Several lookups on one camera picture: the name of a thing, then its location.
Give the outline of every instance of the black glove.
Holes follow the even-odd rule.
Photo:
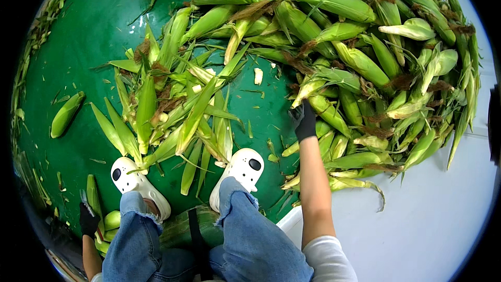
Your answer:
[[[288,111],[292,119],[297,140],[301,142],[307,137],[315,136],[315,113],[307,99],[301,105]]]
[[[82,236],[89,235],[94,237],[97,231],[97,224],[101,220],[97,214],[93,217],[84,203],[80,203],[80,228],[82,229]]]

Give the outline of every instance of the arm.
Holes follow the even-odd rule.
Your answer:
[[[82,236],[82,244],[84,270],[87,275],[87,279],[91,281],[96,274],[101,272],[103,261],[101,260],[101,256],[97,253],[96,246],[94,245],[94,239],[85,234]]]
[[[322,163],[315,134],[315,114],[304,100],[296,110],[290,111],[297,140],[301,165],[301,207],[303,210],[304,248],[312,239],[322,235],[335,236],[331,212],[331,189]]]
[[[94,233],[97,230],[97,223],[101,218],[91,216],[89,210],[80,203],[80,228],[82,229],[82,260],[84,262],[84,270],[87,279],[92,281],[92,278],[101,272],[103,261],[97,253],[96,245],[94,245]]]

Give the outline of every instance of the shoe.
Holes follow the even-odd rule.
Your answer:
[[[219,187],[221,186],[222,180],[232,176],[239,181],[248,192],[255,192],[258,190],[255,184],[259,180],[261,173],[263,173],[264,168],[265,162],[257,151],[250,148],[238,150],[231,157],[221,178],[212,190],[212,193],[210,193],[210,207],[216,212],[219,212]]]
[[[138,191],[143,198],[151,199],[158,208],[161,223],[170,216],[170,205],[167,199],[153,186],[140,172],[127,172],[137,170],[137,166],[127,157],[118,158],[111,167],[111,179],[118,190],[123,194],[128,191]]]

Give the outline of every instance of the pant leg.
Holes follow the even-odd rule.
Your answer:
[[[193,280],[193,254],[183,249],[160,251],[162,228],[139,192],[122,195],[120,212],[120,229],[103,262],[104,281]]]
[[[258,201],[233,177],[219,190],[224,244],[210,251],[212,269],[228,282],[310,281],[304,254],[258,211]]]

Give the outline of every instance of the white floor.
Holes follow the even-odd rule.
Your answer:
[[[343,250],[359,281],[448,281],[472,248],[487,216],[496,167],[490,161],[487,112],[496,84],[492,51],[469,0],[459,0],[477,29],[483,69],[474,134],[466,134],[449,171],[445,167],[452,140],[433,157],[400,179],[371,180],[386,196],[386,208],[370,189],[333,193],[333,218]],[[295,209],[279,226],[301,246],[303,220]]]

